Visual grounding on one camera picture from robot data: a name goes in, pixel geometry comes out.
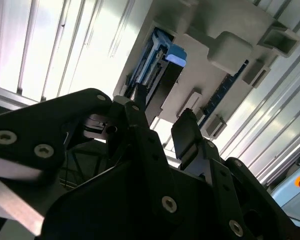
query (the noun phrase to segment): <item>gray plastic block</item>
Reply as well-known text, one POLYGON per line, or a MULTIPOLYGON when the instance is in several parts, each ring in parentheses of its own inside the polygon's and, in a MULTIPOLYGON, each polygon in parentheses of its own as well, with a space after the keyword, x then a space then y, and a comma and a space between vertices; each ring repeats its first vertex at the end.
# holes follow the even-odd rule
POLYGON ((185 102, 182 104, 182 107, 180 108, 176 116, 180 117, 180 115, 183 113, 185 109, 192 109, 192 110, 196 109, 200 102, 201 97, 202 95, 200 91, 193 89, 189 94, 189 96, 186 98, 185 102))
POLYGON ((251 61, 244 72, 241 79, 253 88, 257 88, 269 73, 270 68, 260 60, 251 61))
POLYGON ((296 33, 284 25, 276 23, 268 28, 258 44, 287 58, 299 43, 300 37, 296 33))
POLYGON ((209 124, 209 126, 207 126, 206 133, 208 134, 209 138, 216 139, 226 128, 226 126, 227 124, 223 118, 215 115, 213 116, 213 121, 209 124))
POLYGON ((253 47, 231 32, 223 31, 209 47, 207 59, 211 64, 234 75, 249 57, 253 47))

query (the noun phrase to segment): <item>wire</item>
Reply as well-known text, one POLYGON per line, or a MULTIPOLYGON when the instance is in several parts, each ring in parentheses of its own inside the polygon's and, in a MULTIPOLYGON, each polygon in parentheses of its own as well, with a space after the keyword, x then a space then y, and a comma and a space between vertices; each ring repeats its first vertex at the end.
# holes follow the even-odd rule
POLYGON ((72 173, 72 175, 73 175, 73 178, 74 178, 74 180, 75 180, 75 182, 76 182, 76 185, 79 185, 79 181, 78 181, 78 179, 77 179, 77 177, 76 177, 76 175, 77 175, 77 172, 75 172, 75 171, 71 171, 71 173, 72 173))
POLYGON ((75 187, 75 186, 69 186, 69 185, 68 185, 67 188, 75 189, 76 187, 75 187))
POLYGON ((68 154, 66 154, 65 157, 66 157, 66 168, 65 168, 65 177, 64 177, 64 187, 67 188, 68 169, 69 169, 69 157, 68 157, 68 154))
MULTIPOLYGON (((60 180, 60 184, 65 185, 65 180, 62 178, 59 178, 60 180)), ((71 187, 71 188, 76 188, 78 185, 75 184, 74 182, 71 181, 67 181, 67 187, 71 187)))
POLYGON ((82 172, 82 169, 81 169, 81 167, 80 167, 80 165, 79 165, 79 162, 78 162, 78 159, 77 159, 76 154, 75 154, 74 152, 72 152, 71 155, 72 155, 72 158, 73 158, 73 160, 74 160, 76 169, 78 170, 79 175, 80 175, 82 181, 85 182, 85 181, 86 181, 86 178, 85 178, 84 173, 82 172))

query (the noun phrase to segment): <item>metal screw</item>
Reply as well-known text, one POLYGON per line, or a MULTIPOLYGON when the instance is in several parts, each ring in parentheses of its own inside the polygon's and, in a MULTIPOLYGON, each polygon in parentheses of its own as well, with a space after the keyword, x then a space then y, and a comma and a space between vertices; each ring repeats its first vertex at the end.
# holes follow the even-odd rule
POLYGON ((97 95, 96 97, 97 97, 98 99, 100 99, 101 101, 106 100, 105 96, 102 96, 102 95, 97 95))
POLYGON ((136 105, 132 105, 132 108, 133 108, 134 110, 137 110, 137 111, 140 110, 136 105))
POLYGON ((0 131, 0 144, 2 145, 10 145, 17 141, 17 135, 8 130, 0 131))
POLYGON ((55 150, 48 144, 39 144, 34 148, 34 153, 39 158, 47 159, 55 153, 55 150))
POLYGON ((234 232, 234 234, 237 235, 238 237, 242 237, 244 235, 244 231, 243 231, 242 227, 235 220, 230 220, 229 226, 230 226, 232 232, 234 232))
POLYGON ((209 145, 210 147, 212 147, 212 148, 215 147, 215 145, 214 145, 211 141, 208 141, 208 145, 209 145))
POLYGON ((177 211, 177 203, 172 197, 164 196, 161 199, 161 203, 164 209, 167 210, 169 213, 173 214, 177 211))
POLYGON ((237 165, 238 167, 242 167, 241 162, 239 162, 238 160, 235 160, 234 163, 235 163, 235 165, 237 165))

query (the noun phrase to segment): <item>ribbed metal panel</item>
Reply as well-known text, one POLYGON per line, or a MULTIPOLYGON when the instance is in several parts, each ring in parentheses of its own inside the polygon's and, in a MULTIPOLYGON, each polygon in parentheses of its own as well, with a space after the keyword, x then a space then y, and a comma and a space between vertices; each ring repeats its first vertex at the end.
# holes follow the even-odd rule
MULTIPOLYGON (((300 36, 300 0, 250 2, 300 36)), ((33 104, 90 87, 111 96, 151 3, 0 0, 0 106, 20 107, 6 98, 33 104)), ((153 127, 173 156, 171 125, 153 127)), ((274 61, 214 142, 262 183, 293 161, 300 153, 300 45, 274 61)))
MULTIPOLYGON (((300 36, 300 0, 268 2, 265 10, 300 36)), ((214 143, 223 158, 240 158, 262 183, 300 154, 300 45, 276 59, 214 143)))
POLYGON ((152 0, 0 0, 0 88, 112 95, 152 0))

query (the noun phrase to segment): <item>black bracket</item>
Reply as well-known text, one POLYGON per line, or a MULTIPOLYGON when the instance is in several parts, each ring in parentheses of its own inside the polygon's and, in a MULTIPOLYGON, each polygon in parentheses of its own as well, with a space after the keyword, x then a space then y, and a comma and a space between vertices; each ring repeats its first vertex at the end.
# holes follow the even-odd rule
POLYGON ((252 224, 261 228, 259 232, 262 231, 264 239, 300 240, 300 230, 245 164, 237 158, 229 157, 225 165, 238 181, 238 190, 245 193, 245 200, 241 203, 242 213, 245 216, 258 214, 258 221, 252 224))
POLYGON ((133 159, 138 161, 144 173, 152 212, 168 223, 178 225, 183 219, 182 205, 159 136, 149 129, 144 111, 134 102, 126 103, 124 108, 135 154, 133 159))
POLYGON ((52 181, 78 123, 110 106, 107 95, 91 88, 0 114, 0 178, 52 181))
POLYGON ((217 219, 230 239, 256 239, 246 227, 230 170, 221 163, 217 147, 202 137, 196 116, 187 108, 172 127, 180 169, 201 176, 212 187, 217 219))

